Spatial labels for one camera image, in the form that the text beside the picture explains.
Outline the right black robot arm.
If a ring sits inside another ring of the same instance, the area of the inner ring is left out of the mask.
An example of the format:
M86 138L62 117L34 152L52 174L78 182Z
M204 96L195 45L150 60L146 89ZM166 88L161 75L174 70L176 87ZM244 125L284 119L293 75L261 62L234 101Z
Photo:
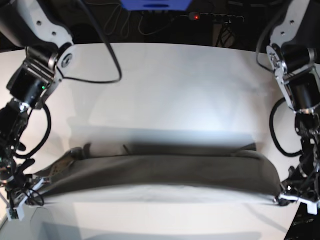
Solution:
M88 192L100 186L100 158L89 158L83 148L74 148L48 168L34 174L25 170L47 142L52 130L48 98L67 79L75 43L69 29L54 20L38 0L3 0L0 31L15 46L25 49L25 59L7 84L11 100L0 111L0 186L9 221L25 217L24 206L42 207L59 197ZM47 129L29 153L21 142L34 111L43 110Z

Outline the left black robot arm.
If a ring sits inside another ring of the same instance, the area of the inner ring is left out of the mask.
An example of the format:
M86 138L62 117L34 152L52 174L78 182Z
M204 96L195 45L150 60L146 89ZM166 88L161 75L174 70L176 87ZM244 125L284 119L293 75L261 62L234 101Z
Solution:
M274 116L283 103L295 114L294 128L300 137L301 150L284 152L299 157L299 165L289 170L281 184L278 204L298 202L307 212L320 212L320 75L316 62L320 56L320 3L317 0L286 0L259 37L256 53L268 39L266 70L282 93L271 111L269 129L277 149Z

